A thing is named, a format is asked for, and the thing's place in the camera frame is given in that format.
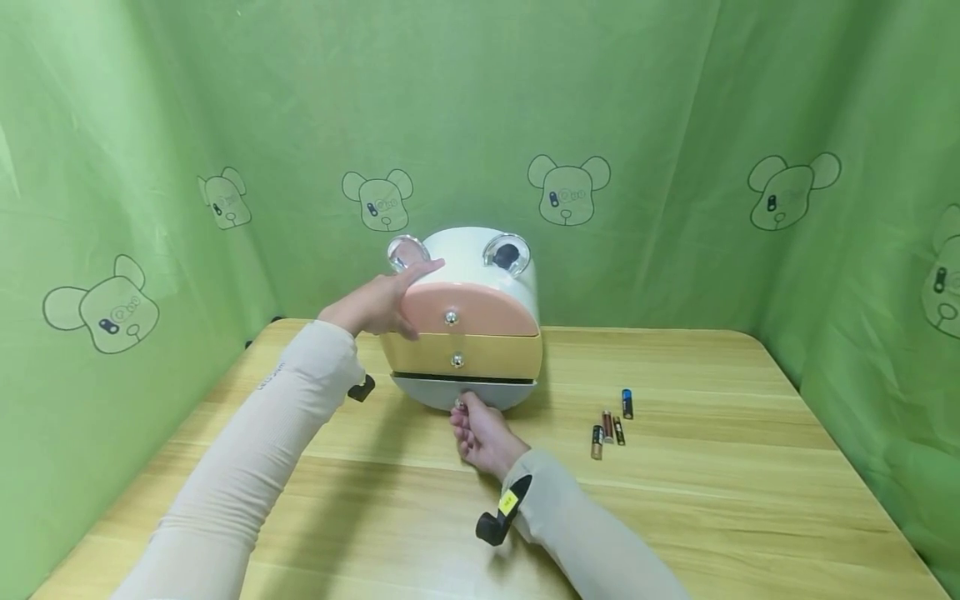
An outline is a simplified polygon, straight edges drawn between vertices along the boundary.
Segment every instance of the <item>drawer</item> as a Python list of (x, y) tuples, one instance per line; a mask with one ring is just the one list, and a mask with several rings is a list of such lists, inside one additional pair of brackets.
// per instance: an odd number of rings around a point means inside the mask
[(415, 375), (393, 375), (396, 386), (421, 404), (449, 411), (461, 392), (474, 392), (488, 406), (505, 411), (517, 406), (536, 388), (537, 382), (503, 383), (497, 381), (464, 381), (460, 379), (425, 379)]
[[(533, 296), (528, 297), (531, 306)], [(476, 283), (415, 284), (401, 302), (420, 333), (444, 335), (540, 335), (530, 308), (502, 290)]]
[(387, 333), (380, 336), (380, 343), (395, 372), (536, 379), (543, 360), (539, 335), (422, 333), (419, 340), (410, 342), (398, 333)]

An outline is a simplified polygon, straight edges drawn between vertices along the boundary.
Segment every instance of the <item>wrist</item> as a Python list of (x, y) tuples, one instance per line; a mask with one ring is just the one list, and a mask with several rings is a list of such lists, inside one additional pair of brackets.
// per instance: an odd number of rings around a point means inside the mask
[(516, 462), (529, 451), (530, 446), (526, 442), (517, 436), (512, 436), (512, 438), (504, 444), (503, 453), (498, 461), (499, 464), (494, 469), (493, 476), (503, 484), (507, 479), (507, 475), (514, 469)]
[(356, 311), (350, 310), (349, 306), (344, 306), (341, 301), (334, 302), (320, 311), (317, 321), (337, 325), (353, 337), (357, 337), (364, 330), (363, 319), (356, 314)]

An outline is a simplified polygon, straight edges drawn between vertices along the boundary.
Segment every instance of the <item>hand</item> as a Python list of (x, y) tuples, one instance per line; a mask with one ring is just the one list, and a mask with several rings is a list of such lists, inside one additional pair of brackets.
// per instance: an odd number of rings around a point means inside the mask
[(439, 258), (416, 263), (397, 275), (378, 275), (320, 311), (317, 320), (335, 324), (353, 337), (361, 331), (373, 335), (396, 331), (408, 340), (416, 340), (417, 331), (400, 313), (400, 300), (415, 281), (443, 265), (444, 260)]
[(530, 450), (510, 430), (503, 414), (473, 392), (460, 394), (460, 401), (450, 411), (450, 424), (460, 456), (501, 483), (514, 463)]

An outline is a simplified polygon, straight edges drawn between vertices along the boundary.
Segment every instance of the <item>cartoon bear drawing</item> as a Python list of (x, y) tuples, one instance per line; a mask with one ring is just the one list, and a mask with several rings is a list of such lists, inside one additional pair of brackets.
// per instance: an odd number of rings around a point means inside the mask
[(104, 354), (133, 348), (154, 330), (160, 311), (143, 293), (146, 277), (132, 258), (120, 254), (113, 276), (89, 290), (59, 287), (43, 299), (43, 318), (54, 329), (86, 327)]
[(197, 183), (204, 204), (213, 211), (213, 220), (218, 228), (231, 229), (250, 222), (250, 208), (243, 201), (247, 186), (236, 169), (227, 167), (222, 175), (208, 180), (197, 177)]
[(558, 167), (550, 156), (540, 155), (530, 163), (527, 179), (543, 190), (540, 215), (554, 225), (573, 227), (593, 218), (593, 192), (610, 182), (610, 164), (594, 156), (579, 167)]
[(755, 226), (780, 231), (800, 221), (810, 207), (810, 191), (834, 185), (840, 178), (840, 159), (824, 152), (809, 166), (788, 167), (780, 156), (756, 164), (747, 182), (760, 198), (750, 213)]
[(403, 201), (413, 196), (414, 183), (403, 171), (394, 169), (384, 180), (366, 180), (351, 171), (342, 186), (344, 196), (360, 203), (360, 220), (367, 228), (400, 231), (410, 222)]
[(960, 338), (960, 205), (952, 204), (933, 231), (937, 259), (923, 291), (926, 319), (947, 335)]

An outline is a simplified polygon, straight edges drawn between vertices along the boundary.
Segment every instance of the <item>copper battery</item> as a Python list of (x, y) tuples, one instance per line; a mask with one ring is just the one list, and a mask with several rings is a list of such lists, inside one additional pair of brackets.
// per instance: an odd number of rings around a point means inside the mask
[(613, 418), (610, 411), (603, 412), (603, 438), (607, 444), (613, 443)]
[(623, 438), (623, 423), (620, 422), (620, 417), (613, 418), (613, 431), (616, 433), (616, 444), (627, 445), (627, 441)]
[(593, 425), (593, 443), (590, 446), (590, 458), (595, 461), (603, 460), (603, 426)]

